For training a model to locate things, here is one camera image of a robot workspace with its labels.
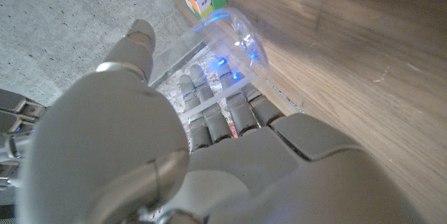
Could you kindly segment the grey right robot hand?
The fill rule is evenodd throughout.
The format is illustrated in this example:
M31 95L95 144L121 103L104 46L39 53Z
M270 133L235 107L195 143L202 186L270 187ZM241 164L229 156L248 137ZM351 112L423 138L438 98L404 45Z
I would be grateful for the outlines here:
M21 94L1 90L1 132L30 133L46 107Z

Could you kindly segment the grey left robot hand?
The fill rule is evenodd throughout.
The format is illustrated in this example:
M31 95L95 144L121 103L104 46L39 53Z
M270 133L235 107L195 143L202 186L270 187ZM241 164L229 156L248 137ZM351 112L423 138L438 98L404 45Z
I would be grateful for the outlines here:
M354 140L266 100L237 108L238 138L189 133L151 89L155 46L136 20L98 70L77 81L31 134L16 181L21 223L422 223Z

